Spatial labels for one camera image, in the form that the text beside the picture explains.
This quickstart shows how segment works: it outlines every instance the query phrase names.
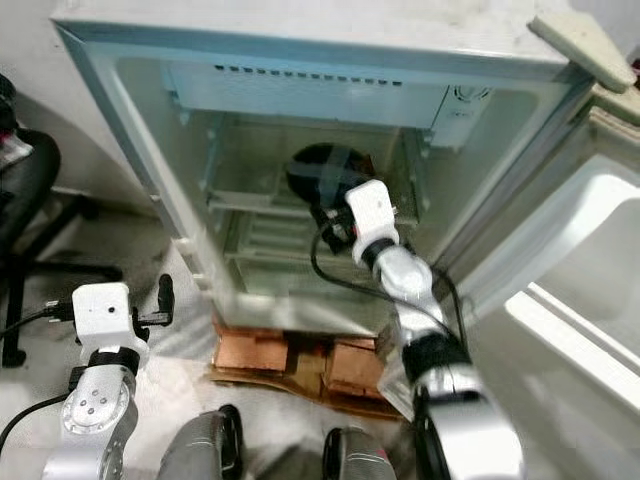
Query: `chair wheel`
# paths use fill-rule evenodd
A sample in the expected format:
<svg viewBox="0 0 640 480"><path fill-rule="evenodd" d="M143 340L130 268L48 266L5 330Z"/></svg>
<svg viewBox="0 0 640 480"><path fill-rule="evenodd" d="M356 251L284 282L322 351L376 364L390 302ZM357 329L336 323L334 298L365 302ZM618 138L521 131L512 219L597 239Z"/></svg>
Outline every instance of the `chair wheel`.
<svg viewBox="0 0 640 480"><path fill-rule="evenodd" d="M322 479L338 480L340 476L340 435L342 429L334 428L324 441L322 454Z"/></svg>
<svg viewBox="0 0 640 480"><path fill-rule="evenodd" d="M13 355L7 355L8 352L4 352L2 356L2 366L4 368L18 368L24 365L27 360L27 352L24 350L16 350Z"/></svg>
<svg viewBox="0 0 640 480"><path fill-rule="evenodd" d="M87 198L83 198L82 205L80 206L80 215L82 215L82 218L85 220L95 220L99 214L100 209L98 205Z"/></svg>
<svg viewBox="0 0 640 480"><path fill-rule="evenodd" d="M219 411L224 414L225 439L222 444L222 478L224 480L240 480L242 477L242 418L233 405L223 405Z"/></svg>
<svg viewBox="0 0 640 480"><path fill-rule="evenodd" d="M124 278L122 270L120 270L118 267L108 267L103 272L103 276L104 278L106 278L107 280L111 280L112 282L119 282Z"/></svg>

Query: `gray robot leg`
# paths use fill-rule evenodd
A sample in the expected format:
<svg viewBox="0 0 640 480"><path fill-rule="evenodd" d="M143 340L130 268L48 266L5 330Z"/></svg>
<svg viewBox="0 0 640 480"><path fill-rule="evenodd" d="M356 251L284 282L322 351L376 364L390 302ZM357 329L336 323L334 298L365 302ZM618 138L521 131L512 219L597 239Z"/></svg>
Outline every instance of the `gray robot leg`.
<svg viewBox="0 0 640 480"><path fill-rule="evenodd" d="M242 421L233 405L203 413L178 431L157 480L239 480L242 442Z"/></svg>
<svg viewBox="0 0 640 480"><path fill-rule="evenodd" d="M323 480L396 480L380 443L359 428L334 428L324 444Z"/></svg>

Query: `white wall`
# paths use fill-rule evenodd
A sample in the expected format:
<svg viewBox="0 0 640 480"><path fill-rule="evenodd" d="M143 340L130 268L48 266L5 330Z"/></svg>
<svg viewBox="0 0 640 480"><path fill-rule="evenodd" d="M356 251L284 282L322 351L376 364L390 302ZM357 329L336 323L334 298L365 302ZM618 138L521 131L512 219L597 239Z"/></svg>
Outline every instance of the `white wall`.
<svg viewBox="0 0 640 480"><path fill-rule="evenodd" d="M62 151L57 186L148 206L127 160L48 17L56 0L0 0L0 73L20 92L18 118Z"/></svg>
<svg viewBox="0 0 640 480"><path fill-rule="evenodd" d="M575 10L593 15L627 58L632 53L640 54L637 25L640 18L640 2L638 0L569 0L569 4Z"/></svg>

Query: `black cable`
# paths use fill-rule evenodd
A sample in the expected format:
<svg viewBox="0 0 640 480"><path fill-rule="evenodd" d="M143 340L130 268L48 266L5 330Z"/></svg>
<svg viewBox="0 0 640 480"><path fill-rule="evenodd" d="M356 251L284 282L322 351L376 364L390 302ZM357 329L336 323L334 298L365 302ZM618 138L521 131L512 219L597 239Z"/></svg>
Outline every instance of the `black cable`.
<svg viewBox="0 0 640 480"><path fill-rule="evenodd" d="M0 330L0 340L2 340L7 333L17 330L20 327L23 327L24 325L26 325L27 323L31 323L34 320L37 320L43 317L57 318L61 322L72 322L74 321L73 304L71 302L60 302L57 300L54 302L49 302L47 303L47 306L44 307L39 312L35 312L35 313L32 313L31 315L27 315L26 317L20 319L19 321L5 328L4 330Z"/></svg>
<svg viewBox="0 0 640 480"><path fill-rule="evenodd" d="M30 406L29 408L23 410L18 415L13 417L13 419L9 422L9 424L4 427L2 434L0 434L0 456L2 455L2 449L4 448L4 444L7 441L7 437L11 433L11 430L22 420L24 417L33 413L41 408L48 407L50 405L55 405L56 403L60 403L65 400L69 396L68 393L63 395L58 395L57 397L50 398L49 400L45 400L44 402L36 403L35 405Z"/></svg>
<svg viewBox="0 0 640 480"><path fill-rule="evenodd" d="M318 275L320 278L322 278L323 280L326 280L329 283L333 283L334 285L338 285L344 288L348 288L350 290L353 290L355 292L359 292L359 293L364 293L365 295L370 295L376 298L380 298L382 300L385 300L387 302L390 303L398 303L400 305L404 305L405 307L409 307L409 308L413 308L414 310L422 313L423 315L426 315L428 317L430 317L432 320L434 320L438 325L440 325L443 330L445 331L445 333L449 336L451 336L452 338L457 339L458 337L456 337L456 335L451 331L451 329L445 325L444 323L442 323L441 321L439 321L436 317L434 317L431 313L427 312L426 310L418 307L417 305L414 305L411 302L408 302L402 298L396 298L392 295L389 295L386 292L383 292L381 290L374 290L373 288L369 288L369 287L364 287L362 285L356 285L355 283L349 282L347 280L343 280L341 278L338 277L334 277L332 275L329 275L328 273L326 273L324 270L322 270L320 268L320 265L318 265L318 244L320 243L320 239L322 238L322 235L331 227L333 227L334 225L336 225L340 219L342 217L338 216L335 218L332 218L331 220L329 220L328 222L324 223L319 229L318 231L315 233L315 235L313 236L313 240L311 241L311 253L310 253L310 257L311 257L311 267L313 268L313 271L316 273L316 275Z"/></svg>
<svg viewBox="0 0 640 480"><path fill-rule="evenodd" d="M0 330L0 340L2 340L7 333L17 330L20 327L26 325L27 323L33 322L34 320L38 320L39 318L48 317L48 316L49 316L49 313L46 309L40 310L39 312L32 313L31 315L27 315L26 317L20 319L19 321L5 328L4 330Z"/></svg>
<svg viewBox="0 0 640 480"><path fill-rule="evenodd" d="M451 294L451 298L453 299L453 310L456 314L456 323L458 324L458 332L460 334L460 343L464 349L469 353L469 344L467 343L467 328L464 325L464 320L462 319L462 302L460 301L460 296L458 295L458 289L455 284L451 280L451 277L444 272L435 267L431 267L433 273L436 274L438 279L442 280L447 286L447 290Z"/></svg>

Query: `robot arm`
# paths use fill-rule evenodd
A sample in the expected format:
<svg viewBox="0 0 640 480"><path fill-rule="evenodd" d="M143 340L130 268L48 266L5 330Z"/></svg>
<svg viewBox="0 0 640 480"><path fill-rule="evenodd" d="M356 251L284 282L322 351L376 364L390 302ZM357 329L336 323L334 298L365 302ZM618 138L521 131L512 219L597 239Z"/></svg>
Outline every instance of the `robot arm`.
<svg viewBox="0 0 640 480"><path fill-rule="evenodd" d="M398 245L386 187L369 181L350 190L346 201L357 233L354 261L368 266L382 288L398 299L393 339L413 388L422 477L523 479L515 429L484 387L464 347L443 326L428 265Z"/></svg>
<svg viewBox="0 0 640 480"><path fill-rule="evenodd" d="M147 363L149 325L173 319L173 282L160 277L159 311L138 317L124 283L84 285L73 292L73 318L88 366L62 407L61 441L44 480L121 478L124 447L138 421L138 367Z"/></svg>

